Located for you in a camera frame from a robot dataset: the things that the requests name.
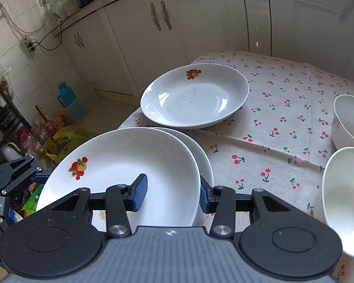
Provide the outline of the large white fruit-print plate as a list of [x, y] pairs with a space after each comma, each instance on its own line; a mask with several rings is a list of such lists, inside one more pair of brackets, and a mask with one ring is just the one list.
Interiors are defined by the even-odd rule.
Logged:
[[128, 213], [132, 229], [193, 225], [200, 193], [196, 160], [174, 135], [146, 127], [113, 130], [72, 151], [46, 181], [37, 209], [80, 187], [98, 193], [130, 185], [140, 174], [147, 175], [147, 193], [140, 210]]

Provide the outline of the white floral bowl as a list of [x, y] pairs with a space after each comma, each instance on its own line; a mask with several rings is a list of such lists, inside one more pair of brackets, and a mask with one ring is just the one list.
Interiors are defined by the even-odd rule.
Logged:
[[354, 258], [354, 147], [342, 148], [330, 157], [321, 202], [324, 222], [340, 237], [344, 253]]

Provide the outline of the white kitchen base cabinets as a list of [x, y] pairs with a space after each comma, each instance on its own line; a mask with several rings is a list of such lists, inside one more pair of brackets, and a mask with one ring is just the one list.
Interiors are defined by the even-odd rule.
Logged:
[[354, 81], [354, 0], [96, 0], [60, 35], [87, 82], [125, 95], [207, 50], [307, 62]]

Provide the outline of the yellow plastic bag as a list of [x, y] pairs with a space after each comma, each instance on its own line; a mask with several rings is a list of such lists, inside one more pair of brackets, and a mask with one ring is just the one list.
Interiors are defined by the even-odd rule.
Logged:
[[81, 126], [65, 126], [53, 136], [56, 150], [47, 152], [46, 155], [55, 164], [59, 164], [72, 151], [97, 135], [96, 132]]

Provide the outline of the cherry print tablecloth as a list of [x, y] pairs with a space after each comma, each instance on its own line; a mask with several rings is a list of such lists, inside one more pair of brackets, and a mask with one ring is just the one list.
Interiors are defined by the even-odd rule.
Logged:
[[240, 194], [261, 187], [315, 216], [322, 175], [335, 151], [333, 102], [354, 96], [354, 82], [307, 63], [244, 51], [207, 52], [197, 61], [234, 68], [249, 83], [238, 111], [188, 131], [208, 156], [214, 184]]

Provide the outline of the blue thermos jug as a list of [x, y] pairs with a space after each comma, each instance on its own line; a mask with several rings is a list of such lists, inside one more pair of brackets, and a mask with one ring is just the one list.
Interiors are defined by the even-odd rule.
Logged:
[[62, 104], [63, 107], [70, 106], [76, 100], [76, 94], [73, 90], [66, 85], [66, 82], [61, 82], [58, 84], [59, 95], [57, 99]]

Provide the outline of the white power strip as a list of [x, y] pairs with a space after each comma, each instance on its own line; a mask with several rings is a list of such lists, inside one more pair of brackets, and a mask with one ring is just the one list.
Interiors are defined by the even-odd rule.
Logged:
[[34, 43], [31, 41], [31, 39], [27, 36], [22, 36], [21, 37], [21, 43], [27, 50], [29, 54], [32, 54], [35, 51]]

